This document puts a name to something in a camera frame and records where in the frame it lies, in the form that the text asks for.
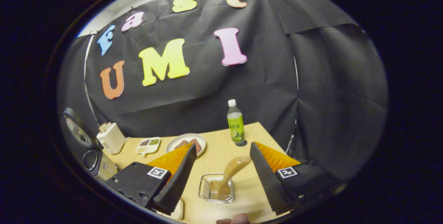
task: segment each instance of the beige spoon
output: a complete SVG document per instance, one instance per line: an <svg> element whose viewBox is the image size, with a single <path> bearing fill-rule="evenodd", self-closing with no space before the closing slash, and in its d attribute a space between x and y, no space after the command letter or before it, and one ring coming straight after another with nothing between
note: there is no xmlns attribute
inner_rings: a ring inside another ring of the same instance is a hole
<svg viewBox="0 0 443 224"><path fill-rule="evenodd" d="M231 178L251 162L251 158L248 156L239 156L234 158L228 163L223 175L223 180L211 181L209 183L209 190L211 192L211 198L217 200L224 200L229 197L230 189L228 182Z"/></svg>

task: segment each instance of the bottle label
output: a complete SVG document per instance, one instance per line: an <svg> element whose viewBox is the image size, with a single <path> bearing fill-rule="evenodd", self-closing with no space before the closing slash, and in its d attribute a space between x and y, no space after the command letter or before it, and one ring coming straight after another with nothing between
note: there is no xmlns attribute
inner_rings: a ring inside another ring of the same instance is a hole
<svg viewBox="0 0 443 224"><path fill-rule="evenodd" d="M229 130L234 142L242 142L245 140L245 130L243 129L243 116L238 118L228 118Z"/></svg>

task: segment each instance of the plastic bottle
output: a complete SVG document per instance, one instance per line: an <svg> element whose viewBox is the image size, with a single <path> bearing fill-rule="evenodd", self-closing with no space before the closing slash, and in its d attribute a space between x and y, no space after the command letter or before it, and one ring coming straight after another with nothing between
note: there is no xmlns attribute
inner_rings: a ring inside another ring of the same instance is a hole
<svg viewBox="0 0 443 224"><path fill-rule="evenodd" d="M228 101L228 125L231 132L231 138L237 146L244 146L247 144L245 140L245 130L243 128L242 112L236 107L235 99Z"/></svg>

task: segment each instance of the white plate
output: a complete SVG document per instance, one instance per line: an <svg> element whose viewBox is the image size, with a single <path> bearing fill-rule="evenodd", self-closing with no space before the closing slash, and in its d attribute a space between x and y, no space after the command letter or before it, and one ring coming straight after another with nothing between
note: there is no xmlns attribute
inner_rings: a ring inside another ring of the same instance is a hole
<svg viewBox="0 0 443 224"><path fill-rule="evenodd" d="M183 134L183 135L176 137L175 139L172 139L168 143L168 145L166 146L166 152L173 151L174 148L177 145L179 145L183 140L190 142L192 139L196 139L198 144L201 146L201 151L199 153L197 153L197 157L199 157L203 153L203 151L205 151L205 149L206 149L206 140L204 137L202 137L198 134L195 134L195 133Z"/></svg>

